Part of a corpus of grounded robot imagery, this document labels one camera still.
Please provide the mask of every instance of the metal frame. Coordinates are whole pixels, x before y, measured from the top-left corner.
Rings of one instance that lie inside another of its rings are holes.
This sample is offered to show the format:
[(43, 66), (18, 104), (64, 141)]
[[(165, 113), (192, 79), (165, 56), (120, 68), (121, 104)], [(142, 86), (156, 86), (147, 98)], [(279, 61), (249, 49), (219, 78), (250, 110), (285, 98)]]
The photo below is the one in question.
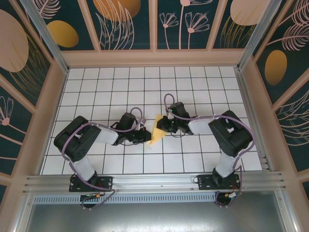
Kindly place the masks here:
[(236, 74), (236, 78), (237, 78), (237, 81), (238, 81), (238, 85), (239, 85), (241, 95), (243, 97), (244, 106), (246, 108), (247, 113), (249, 114), (248, 119), (251, 122), (252, 130), (255, 132), (256, 140), (257, 140), (257, 143), (259, 144), (259, 149), (260, 149), (258, 151), (259, 156), (264, 157), (264, 155), (265, 155), (265, 159), (267, 161), (268, 168), (269, 168), (270, 171), (273, 171), (274, 167), (273, 167), (273, 164), (272, 164), (272, 162), (269, 158), (269, 151), (267, 150), (265, 140), (262, 136), (261, 126), (258, 122), (255, 109), (252, 107), (253, 103), (252, 103), (252, 99), (251, 99), (249, 92), (248, 92), (248, 87), (247, 87), (246, 81), (244, 79), (244, 76), (242, 75), (242, 72), (239, 71), (237, 68), (235, 68), (235, 74)]
[(266, 10), (264, 11), (259, 23), (256, 25), (239, 61), (238, 61), (238, 68), (239, 70), (243, 70), (250, 57), (252, 56), (255, 48), (257, 47), (258, 43), (262, 39), (264, 33), (266, 32), (268, 26), (271, 23), (271, 20), (274, 14), (277, 12), (281, 4), (281, 0), (272, 0), (269, 1)]

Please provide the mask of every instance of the cable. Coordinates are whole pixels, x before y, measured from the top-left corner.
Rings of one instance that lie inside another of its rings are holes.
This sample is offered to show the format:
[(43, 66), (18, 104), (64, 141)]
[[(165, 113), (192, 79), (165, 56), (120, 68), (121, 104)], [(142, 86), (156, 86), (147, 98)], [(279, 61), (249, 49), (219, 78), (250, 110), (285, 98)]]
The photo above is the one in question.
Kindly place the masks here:
[(167, 94), (164, 96), (164, 106), (165, 106), (165, 109), (166, 109), (171, 115), (173, 115), (173, 116), (176, 117), (176, 118), (179, 118), (179, 119), (182, 119), (182, 120), (188, 120), (188, 121), (194, 121), (194, 120), (199, 120), (199, 119), (225, 118), (225, 119), (232, 120), (232, 121), (234, 121), (234, 122), (236, 122), (236, 123), (242, 125), (242, 126), (250, 133), (250, 135), (251, 135), (251, 137), (252, 137), (252, 144), (251, 144), (251, 146), (249, 146), (247, 149), (242, 150), (242, 151), (239, 153), (239, 155), (238, 155), (238, 157), (236, 158), (236, 160), (235, 160), (235, 162), (234, 162), (234, 165), (233, 165), (233, 169), (234, 169), (234, 170), (235, 170), (235, 166), (236, 166), (238, 160), (240, 159), (240, 157), (241, 157), (243, 154), (245, 154), (246, 152), (250, 151), (250, 150), (254, 147), (255, 141), (256, 141), (255, 135), (254, 135), (254, 133), (252, 132), (252, 130), (251, 130), (246, 124), (244, 124), (242, 121), (237, 120), (237, 119), (235, 119), (235, 118), (233, 118), (233, 117), (225, 116), (225, 115), (213, 115), (213, 116), (201, 116), (201, 117), (198, 116), (198, 117), (194, 117), (194, 118), (180, 117), (180, 116), (178, 116), (178, 115), (173, 114), (173, 112), (168, 108), (168, 105), (166, 104), (166, 97), (167, 97), (167, 96), (171, 96), (171, 97), (173, 98), (173, 103), (172, 103), (172, 104), (175, 103), (175, 98), (174, 98), (174, 96), (173, 96), (172, 94), (170, 94), (170, 93), (167, 93)]
[(71, 169), (73, 170), (73, 172), (75, 173), (75, 175), (76, 175), (84, 184), (86, 184), (86, 185), (88, 185), (89, 187), (94, 188), (94, 189), (98, 189), (98, 190), (102, 190), (102, 191), (112, 191), (112, 193), (111, 193), (104, 201), (102, 201), (102, 202), (99, 203), (99, 204), (96, 204), (94, 207), (92, 207), (92, 209), (98, 208), (98, 207), (100, 207), (101, 205), (103, 205), (105, 202), (107, 202), (107, 201), (109, 200), (109, 198), (111, 198), (111, 197), (115, 194), (116, 190), (114, 190), (114, 189), (112, 189), (112, 188), (100, 188), (100, 187), (91, 185), (91, 184), (89, 184), (87, 181), (85, 181), (85, 180), (78, 174), (78, 172), (76, 171), (76, 169), (75, 169), (74, 166), (72, 165), (71, 160), (65, 156), (65, 150), (66, 150), (66, 148), (67, 148), (69, 142), (71, 141), (71, 139), (72, 139), (81, 129), (83, 129), (84, 127), (89, 126), (89, 125), (103, 127), (103, 128), (109, 129), (109, 130), (113, 130), (113, 131), (115, 131), (115, 132), (129, 132), (129, 131), (134, 130), (135, 128), (137, 128), (137, 127), (141, 124), (142, 118), (143, 118), (143, 113), (142, 113), (141, 109), (138, 108), (138, 107), (133, 107), (133, 108), (131, 109), (130, 113), (132, 113), (132, 111), (133, 111), (134, 109), (138, 109), (138, 110), (140, 111), (140, 121), (139, 121), (138, 124), (137, 124), (136, 126), (134, 126), (133, 128), (128, 129), (128, 130), (117, 130), (117, 129), (114, 129), (114, 128), (109, 128), (109, 127), (107, 127), (107, 126), (105, 126), (105, 125), (103, 125), (103, 124), (99, 124), (99, 123), (95, 123), (95, 122), (88, 122), (88, 123), (85, 123), (85, 124), (81, 125), (78, 129), (76, 129), (76, 130), (73, 132), (73, 134), (70, 135), (70, 137), (67, 139), (67, 141), (66, 141), (66, 142), (64, 143), (64, 145), (63, 145), (63, 148), (62, 148), (62, 151), (61, 151), (62, 157), (63, 157), (66, 161), (69, 162), (69, 166), (71, 167)]
[[(242, 126), (250, 133), (250, 135), (251, 135), (251, 137), (252, 137), (252, 144), (251, 144), (251, 146), (249, 146), (249, 147), (248, 147), (247, 149), (245, 149), (245, 150), (242, 150), (242, 151), (239, 153), (238, 157), (236, 158), (236, 160), (235, 160), (235, 162), (234, 162), (234, 164), (233, 164), (233, 170), (234, 170), (234, 171), (237, 171), (238, 169), (240, 169), (240, 188), (239, 188), (239, 191), (241, 191), (241, 186), (242, 186), (242, 166), (239, 166), (239, 167), (236, 168), (236, 169), (235, 169), (235, 166), (236, 166), (237, 162), (239, 161), (240, 157), (241, 157), (243, 154), (245, 154), (246, 152), (250, 151), (250, 150), (254, 147), (254, 145), (255, 145), (256, 138), (255, 138), (255, 135), (254, 135), (254, 133), (252, 132), (252, 130), (251, 130), (246, 124), (244, 124), (242, 121), (237, 120), (237, 119), (235, 119), (235, 118), (233, 118), (233, 117), (225, 116), (225, 115), (213, 115), (213, 116), (201, 116), (201, 117), (198, 116), (198, 117), (194, 117), (194, 118), (180, 117), (180, 116), (178, 116), (178, 115), (173, 114), (173, 112), (168, 108), (168, 106), (167, 106), (167, 104), (166, 104), (166, 97), (167, 97), (167, 96), (171, 96), (171, 97), (173, 98), (173, 103), (172, 103), (172, 104), (175, 103), (175, 98), (174, 98), (174, 96), (173, 96), (172, 94), (170, 94), (170, 93), (167, 93), (167, 94), (164, 96), (164, 106), (165, 106), (165, 109), (166, 109), (166, 111), (167, 111), (168, 113), (170, 113), (171, 115), (173, 115), (173, 116), (176, 117), (176, 118), (179, 118), (179, 119), (181, 119), (181, 120), (188, 120), (188, 121), (194, 121), (194, 120), (199, 120), (199, 119), (225, 118), (225, 119), (232, 120), (232, 121), (234, 121), (234, 122), (236, 122), (236, 123), (242, 125)], [(219, 193), (220, 193), (220, 191), (216, 192), (216, 195), (215, 195), (215, 203), (216, 203), (216, 205), (219, 206), (219, 207), (225, 206), (224, 204), (220, 203), (220, 202), (217, 200)]]
[(174, 138), (182, 138), (185, 136), (185, 134), (182, 134), (182, 135), (178, 135), (178, 136), (175, 136), (172, 134), (172, 132), (170, 132), (171, 136), (173, 136)]

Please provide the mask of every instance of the dark teal wallpaper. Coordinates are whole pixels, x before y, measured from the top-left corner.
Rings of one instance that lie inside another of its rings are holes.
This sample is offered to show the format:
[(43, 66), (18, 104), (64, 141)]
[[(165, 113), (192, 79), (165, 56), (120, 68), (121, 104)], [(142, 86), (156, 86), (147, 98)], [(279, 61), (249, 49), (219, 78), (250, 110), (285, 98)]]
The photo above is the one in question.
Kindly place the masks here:
[(302, 184), (303, 184), (305, 193), (306, 193), (306, 195), (307, 195), (307, 198), (308, 198), (308, 200), (309, 200), (309, 181), (305, 181), (305, 182), (303, 182)]
[(258, 45), (256, 46), (255, 50), (253, 51), (253, 56), (255, 56), (255, 54), (257, 53), (257, 51), (260, 49), (265, 37), (267, 36), (267, 34), (269, 33), (269, 30), (271, 29), (272, 25), (274, 24), (274, 22), (276, 21), (278, 15), (280, 14), (282, 8), (284, 7), (286, 3), (286, 0), (282, 0), (279, 9), (277, 10), (277, 12), (275, 13), (275, 16), (272, 18), (267, 30), (265, 31), (263, 37), (261, 38), (260, 42), (258, 43)]
[(157, 48), (205, 49), (218, 3), (217, 0), (158, 0)]
[(8, 0), (0, 1), (0, 74), (36, 105), (50, 63)]
[(277, 111), (298, 172), (309, 168), (309, 81)]
[(77, 0), (36, 0), (34, 3), (60, 50), (94, 50)]
[(0, 172), (12, 174), (32, 113), (0, 87)]
[(6, 191), (6, 186), (5, 185), (0, 185), (0, 205), (4, 196), (4, 193)]
[(150, 49), (148, 0), (87, 0), (102, 50)]
[(256, 63), (272, 103), (308, 69), (308, 41), (309, 2), (296, 0)]
[(244, 48), (267, 3), (265, 0), (228, 0), (213, 48)]

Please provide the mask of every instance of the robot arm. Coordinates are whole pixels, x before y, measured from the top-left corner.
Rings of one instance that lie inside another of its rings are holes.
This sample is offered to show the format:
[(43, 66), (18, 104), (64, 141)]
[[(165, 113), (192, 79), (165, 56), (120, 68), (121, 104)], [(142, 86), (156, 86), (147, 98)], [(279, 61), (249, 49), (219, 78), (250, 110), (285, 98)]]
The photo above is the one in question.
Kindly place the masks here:
[[(181, 102), (171, 105), (169, 109), (175, 116), (185, 119), (190, 118)], [(240, 121), (230, 110), (222, 115)], [(193, 120), (183, 120), (169, 114), (158, 121), (157, 128), (173, 133), (177, 132), (177, 130), (181, 130), (186, 134), (213, 133), (222, 150), (219, 163), (213, 170), (213, 180), (218, 187), (221, 187), (229, 180), (228, 177), (234, 173), (234, 164), (239, 153), (248, 147), (253, 138), (241, 124), (233, 120), (225, 118), (214, 119), (215, 116), (210, 119), (201, 118), (194, 120), (194, 118), (192, 117)]]
[[(132, 128), (136, 118), (131, 113), (125, 113), (121, 120), (116, 123), (116, 128), (108, 129), (95, 125), (87, 125), (82, 128), (69, 141), (65, 149), (65, 157), (70, 159), (70, 163), (74, 167), (79, 176), (91, 185), (97, 183), (97, 173), (91, 166), (87, 153), (94, 142), (102, 142), (110, 145), (122, 144), (125, 140), (129, 140), (133, 144), (139, 144), (151, 140), (151, 133), (145, 127), (127, 131)], [(69, 137), (82, 125), (88, 123), (82, 116), (76, 117), (64, 130), (62, 130), (55, 138), (54, 145), (62, 151), (64, 144)]]

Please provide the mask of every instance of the black grid line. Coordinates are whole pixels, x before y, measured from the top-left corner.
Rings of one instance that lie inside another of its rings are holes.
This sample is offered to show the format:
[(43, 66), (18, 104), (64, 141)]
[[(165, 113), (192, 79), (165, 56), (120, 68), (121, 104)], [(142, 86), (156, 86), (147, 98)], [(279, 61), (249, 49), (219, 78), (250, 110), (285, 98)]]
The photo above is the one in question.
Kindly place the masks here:
[[(161, 105), (161, 115), (163, 115), (162, 112), (162, 91), (161, 91), (161, 68), (159, 67), (159, 83), (160, 83), (160, 105)], [(163, 147), (163, 138), (161, 138), (162, 143), (162, 165), (163, 165), (163, 173), (164, 173), (164, 147)]]
[[(84, 74), (85, 74), (85, 69), (84, 69), (84, 72), (83, 72), (83, 78), (82, 78), (82, 82), (81, 82), (81, 87), (80, 87), (80, 90), (82, 89), (82, 84), (83, 84)], [(61, 172), (61, 174), (63, 174), (64, 165), (65, 165), (65, 161), (63, 162), (63, 166), (62, 166), (62, 172)]]
[[(176, 85), (176, 97), (178, 99), (178, 92), (177, 92), (177, 79), (176, 79), (176, 70), (175, 70), (175, 67), (174, 67), (174, 74), (175, 74), (175, 85)], [(182, 158), (183, 158), (183, 140), (182, 140), (182, 132), (180, 132), (180, 144), (181, 144), (181, 147), (182, 147)]]
[[(145, 68), (144, 68), (144, 108), (143, 108), (143, 117), (145, 117)], [(145, 166), (145, 146), (143, 144), (143, 173), (144, 173), (144, 166)]]
[[(222, 74), (221, 74), (221, 69), (220, 68), (219, 68), (219, 72), (220, 72), (220, 76), (221, 76), (221, 80), (222, 80), (222, 85), (224, 87), (223, 78), (222, 78)], [(226, 90), (225, 89), (224, 89), (224, 94), (225, 94), (225, 98), (226, 98), (226, 103), (227, 103), (228, 109), (230, 110), (230, 106), (228, 104), (228, 99), (227, 99), (227, 95), (226, 95)]]
[[(193, 101), (194, 101), (194, 105), (195, 105), (195, 97), (194, 97), (194, 91), (193, 91), (193, 82), (192, 82), (191, 70), (190, 70), (190, 69), (189, 69), (189, 73), (190, 73), (190, 79), (191, 79), (191, 85), (192, 85)], [(197, 116), (197, 108), (196, 108), (196, 106), (194, 106), (194, 108), (195, 108), (195, 115)], [(199, 147), (200, 147), (200, 149), (201, 149), (203, 170), (204, 170), (204, 172), (205, 172), (204, 159), (203, 159), (203, 153), (202, 153), (202, 144), (201, 144), (201, 137), (200, 137), (200, 135), (198, 135), (198, 139), (199, 139)]]

